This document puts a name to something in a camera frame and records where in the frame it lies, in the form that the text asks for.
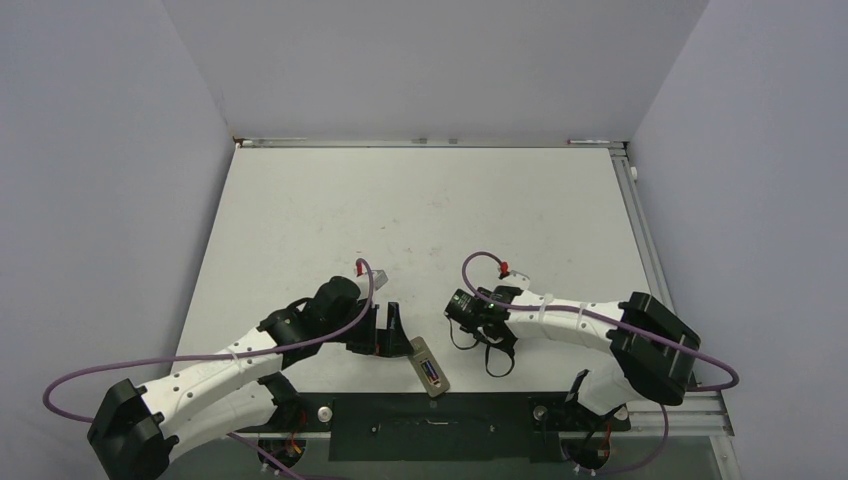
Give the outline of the blue purple AAA battery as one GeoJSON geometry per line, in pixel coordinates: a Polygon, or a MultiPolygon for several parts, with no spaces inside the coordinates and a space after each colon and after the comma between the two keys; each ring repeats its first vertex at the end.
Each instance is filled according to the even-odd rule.
{"type": "Polygon", "coordinates": [[[425,360],[421,363],[422,371],[424,372],[427,381],[434,387],[441,385],[441,377],[431,361],[425,360]]]}

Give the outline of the white grey remote control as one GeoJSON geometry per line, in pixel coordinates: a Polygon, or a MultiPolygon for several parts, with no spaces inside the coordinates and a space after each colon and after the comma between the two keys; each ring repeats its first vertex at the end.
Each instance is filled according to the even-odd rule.
{"type": "Polygon", "coordinates": [[[435,399],[447,393],[450,382],[425,339],[421,336],[414,337],[410,340],[410,345],[412,351],[407,359],[427,395],[435,399]]]}

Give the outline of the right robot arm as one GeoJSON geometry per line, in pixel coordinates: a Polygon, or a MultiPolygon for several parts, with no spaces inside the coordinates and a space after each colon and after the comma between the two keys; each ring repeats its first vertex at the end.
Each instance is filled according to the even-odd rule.
{"type": "Polygon", "coordinates": [[[620,406],[648,400],[682,404],[699,335],[658,299],[634,292],[625,301],[577,302],[505,284],[476,293],[457,290],[444,311],[461,331],[509,357],[523,339],[546,339],[610,355],[588,369],[565,401],[567,419],[589,428],[620,406]]]}

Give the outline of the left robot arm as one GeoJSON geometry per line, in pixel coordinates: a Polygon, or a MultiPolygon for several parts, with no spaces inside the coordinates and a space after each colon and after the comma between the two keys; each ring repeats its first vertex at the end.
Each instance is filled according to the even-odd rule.
{"type": "Polygon", "coordinates": [[[297,393],[282,372],[326,342],[366,356],[412,354],[398,304],[389,303],[387,324],[378,327],[369,289],[364,276],[335,276],[313,296],[269,314],[214,360],[140,385],[112,385],[87,433],[107,477],[157,479],[181,455],[233,431],[289,428],[297,393]]]}

